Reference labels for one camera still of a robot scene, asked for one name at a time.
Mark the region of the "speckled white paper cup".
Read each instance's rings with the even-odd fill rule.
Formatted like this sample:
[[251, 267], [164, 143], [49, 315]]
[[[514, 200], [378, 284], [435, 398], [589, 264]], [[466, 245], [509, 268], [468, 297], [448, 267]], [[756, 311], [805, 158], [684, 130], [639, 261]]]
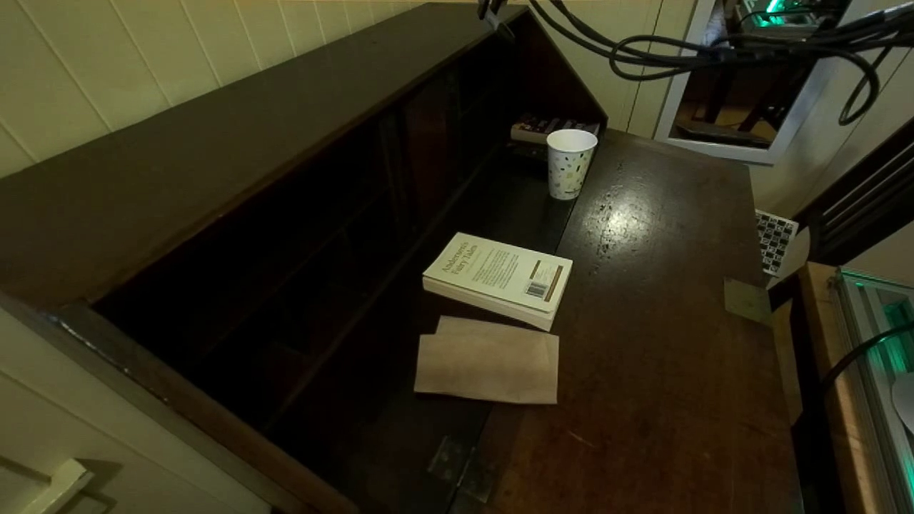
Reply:
[[549, 145], [549, 194], [574, 200], [592, 167], [596, 138], [585, 130], [556, 130], [545, 138]]

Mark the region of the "white paperback book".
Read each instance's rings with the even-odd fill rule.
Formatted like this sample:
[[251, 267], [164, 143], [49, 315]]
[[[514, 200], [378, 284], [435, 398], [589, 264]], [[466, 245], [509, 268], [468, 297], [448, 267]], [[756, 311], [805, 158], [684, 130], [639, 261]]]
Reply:
[[424, 273], [424, 290], [549, 333], [574, 264], [458, 231]]

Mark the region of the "dark John Grisham paperback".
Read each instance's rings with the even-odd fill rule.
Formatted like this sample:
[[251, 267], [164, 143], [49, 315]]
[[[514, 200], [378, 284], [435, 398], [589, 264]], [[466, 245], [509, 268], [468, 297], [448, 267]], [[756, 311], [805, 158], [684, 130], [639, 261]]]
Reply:
[[514, 143], [529, 143], [529, 145], [544, 145], [545, 138], [556, 130], [582, 130], [596, 135], [601, 124], [581, 124], [581, 121], [564, 121], [564, 118], [534, 118], [534, 114], [524, 114], [519, 121], [512, 124], [509, 138]]

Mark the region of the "dark wooden secretary desk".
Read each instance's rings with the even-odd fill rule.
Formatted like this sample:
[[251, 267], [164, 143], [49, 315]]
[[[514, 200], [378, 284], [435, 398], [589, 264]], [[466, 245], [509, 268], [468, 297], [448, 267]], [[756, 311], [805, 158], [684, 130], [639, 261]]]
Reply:
[[[576, 200], [509, 138], [592, 95], [526, 8], [425, 4], [0, 183], [0, 284], [285, 511], [798, 514], [748, 178], [606, 135]], [[549, 410], [414, 392], [458, 234], [574, 264]]]

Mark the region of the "small yellow sticky note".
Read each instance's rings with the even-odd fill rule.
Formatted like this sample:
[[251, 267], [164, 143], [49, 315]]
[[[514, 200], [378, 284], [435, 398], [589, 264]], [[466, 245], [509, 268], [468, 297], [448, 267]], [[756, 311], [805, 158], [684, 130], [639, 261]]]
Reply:
[[759, 285], [751, 285], [742, 280], [725, 280], [724, 284], [724, 303], [725, 303], [729, 315], [736, 315], [736, 318], [759, 324], [759, 325], [772, 324], [769, 295]]

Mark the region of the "green lit electronics box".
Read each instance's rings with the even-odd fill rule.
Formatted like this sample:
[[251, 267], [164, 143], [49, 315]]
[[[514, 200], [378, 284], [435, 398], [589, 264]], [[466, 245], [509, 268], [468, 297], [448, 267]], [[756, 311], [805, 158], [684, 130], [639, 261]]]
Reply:
[[853, 370], [866, 387], [893, 505], [899, 514], [914, 514], [914, 435], [893, 407], [893, 384], [914, 372], [914, 290], [841, 273], [836, 297], [852, 344], [871, 340], [871, 348], [853, 361]]

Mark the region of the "light wooden side table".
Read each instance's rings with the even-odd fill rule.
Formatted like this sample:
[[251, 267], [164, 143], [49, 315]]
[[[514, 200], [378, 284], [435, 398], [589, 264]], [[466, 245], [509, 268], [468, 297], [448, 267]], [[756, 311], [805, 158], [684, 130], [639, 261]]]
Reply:
[[893, 508], [875, 412], [853, 351], [836, 273], [809, 264], [798, 273], [801, 295], [791, 315], [801, 362], [803, 414], [795, 448], [811, 514], [879, 514]]

